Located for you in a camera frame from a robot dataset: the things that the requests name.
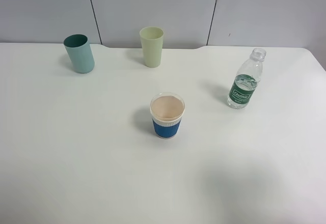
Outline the light green plastic cup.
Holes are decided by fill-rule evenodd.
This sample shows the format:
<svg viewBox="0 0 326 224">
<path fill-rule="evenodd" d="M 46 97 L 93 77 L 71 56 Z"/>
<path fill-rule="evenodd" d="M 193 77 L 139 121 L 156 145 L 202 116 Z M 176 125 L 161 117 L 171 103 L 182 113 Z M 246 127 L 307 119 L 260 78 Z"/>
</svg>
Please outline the light green plastic cup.
<svg viewBox="0 0 326 224">
<path fill-rule="evenodd" d="M 160 65 L 164 32 L 161 28 L 149 26 L 140 30 L 141 46 L 145 65 L 156 68 Z"/>
</svg>

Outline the blue sleeved paper cup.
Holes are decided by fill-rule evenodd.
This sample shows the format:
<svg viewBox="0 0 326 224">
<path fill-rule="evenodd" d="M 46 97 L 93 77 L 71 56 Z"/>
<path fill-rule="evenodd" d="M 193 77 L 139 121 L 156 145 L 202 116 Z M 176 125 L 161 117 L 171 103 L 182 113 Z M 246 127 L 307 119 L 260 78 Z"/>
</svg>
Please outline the blue sleeved paper cup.
<svg viewBox="0 0 326 224">
<path fill-rule="evenodd" d="M 159 93 L 151 100 L 149 109 L 156 135 L 165 139 L 174 137 L 185 111 L 183 99 L 171 92 Z"/>
</svg>

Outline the teal plastic cup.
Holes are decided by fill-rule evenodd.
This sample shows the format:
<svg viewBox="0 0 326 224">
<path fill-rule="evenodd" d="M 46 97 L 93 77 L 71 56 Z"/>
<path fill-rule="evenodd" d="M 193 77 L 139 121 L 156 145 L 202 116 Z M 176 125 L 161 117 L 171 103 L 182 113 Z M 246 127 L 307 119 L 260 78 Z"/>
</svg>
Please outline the teal plastic cup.
<svg viewBox="0 0 326 224">
<path fill-rule="evenodd" d="M 75 72 L 85 74 L 94 69 L 95 61 L 87 36 L 74 34 L 67 37 L 63 44 Z"/>
</svg>

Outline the clear green-label water bottle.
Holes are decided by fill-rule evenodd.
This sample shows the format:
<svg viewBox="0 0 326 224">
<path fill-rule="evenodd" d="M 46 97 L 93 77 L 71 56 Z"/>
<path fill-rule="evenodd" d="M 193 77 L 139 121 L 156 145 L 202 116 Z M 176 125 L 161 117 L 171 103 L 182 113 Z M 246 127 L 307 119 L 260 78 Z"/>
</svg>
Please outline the clear green-label water bottle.
<svg viewBox="0 0 326 224">
<path fill-rule="evenodd" d="M 266 51 L 263 48 L 254 48 L 239 68 L 227 97 L 227 104 L 231 108 L 242 109 L 249 103 L 261 81 L 265 56 Z"/>
</svg>

